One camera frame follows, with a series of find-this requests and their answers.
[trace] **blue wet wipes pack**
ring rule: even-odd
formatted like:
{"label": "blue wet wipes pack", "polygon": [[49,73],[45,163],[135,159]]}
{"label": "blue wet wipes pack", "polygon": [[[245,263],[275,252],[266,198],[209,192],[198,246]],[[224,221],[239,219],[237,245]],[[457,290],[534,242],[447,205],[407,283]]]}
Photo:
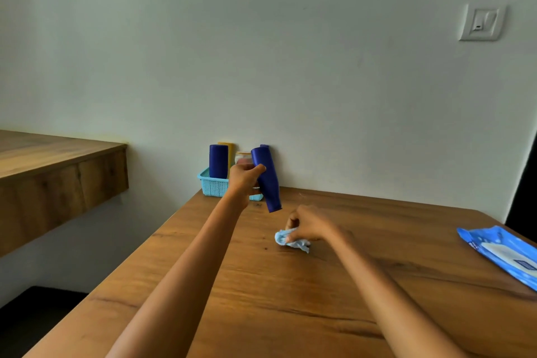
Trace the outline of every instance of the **blue wet wipes pack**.
{"label": "blue wet wipes pack", "polygon": [[499,226],[471,231],[457,228],[460,237],[514,278],[537,291],[537,249]]}
{"label": "blue wet wipes pack", "polygon": [[288,244],[285,243],[285,238],[293,232],[296,228],[288,229],[288,230],[280,230],[279,232],[276,232],[274,235],[274,239],[276,240],[276,243],[278,245],[284,246],[291,246],[292,248],[299,248],[302,249],[305,253],[309,253],[309,246],[311,243],[308,240],[305,239],[299,239],[294,242],[289,242]]}

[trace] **light switch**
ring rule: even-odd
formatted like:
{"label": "light switch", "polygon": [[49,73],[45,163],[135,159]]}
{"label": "light switch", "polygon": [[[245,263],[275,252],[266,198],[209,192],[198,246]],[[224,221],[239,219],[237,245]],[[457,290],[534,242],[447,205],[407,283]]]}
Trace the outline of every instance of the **light switch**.
{"label": "light switch", "polygon": [[460,40],[498,40],[505,17],[505,7],[476,8],[471,4],[466,8],[466,19]]}

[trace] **blue bottle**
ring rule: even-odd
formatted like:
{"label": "blue bottle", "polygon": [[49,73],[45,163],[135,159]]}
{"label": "blue bottle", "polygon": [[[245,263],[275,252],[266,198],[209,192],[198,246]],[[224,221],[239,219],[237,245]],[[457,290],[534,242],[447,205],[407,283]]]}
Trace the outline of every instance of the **blue bottle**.
{"label": "blue bottle", "polygon": [[228,178],[228,150],[227,145],[209,146],[209,177]]}
{"label": "blue bottle", "polygon": [[280,185],[269,147],[261,145],[252,149],[252,161],[255,165],[262,164],[267,169],[259,176],[258,181],[259,188],[265,196],[268,212],[281,210]]}

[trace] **plastic basket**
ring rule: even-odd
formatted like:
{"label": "plastic basket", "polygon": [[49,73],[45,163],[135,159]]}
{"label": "plastic basket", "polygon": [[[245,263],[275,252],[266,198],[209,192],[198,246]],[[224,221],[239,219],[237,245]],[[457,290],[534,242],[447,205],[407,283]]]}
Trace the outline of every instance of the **plastic basket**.
{"label": "plastic basket", "polygon": [[[209,168],[207,167],[200,174],[198,178],[201,181],[201,189],[204,195],[211,197],[224,197],[225,192],[228,190],[229,180],[227,178],[211,178],[209,177]],[[251,195],[250,200],[261,201],[263,194]]]}

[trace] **yellow bottle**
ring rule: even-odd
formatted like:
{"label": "yellow bottle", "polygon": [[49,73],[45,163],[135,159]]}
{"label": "yellow bottle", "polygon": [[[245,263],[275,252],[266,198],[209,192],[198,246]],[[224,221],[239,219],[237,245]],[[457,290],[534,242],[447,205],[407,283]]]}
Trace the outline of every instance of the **yellow bottle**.
{"label": "yellow bottle", "polygon": [[228,146],[228,178],[229,178],[229,169],[232,167],[235,161],[235,143],[218,142],[218,144]]}

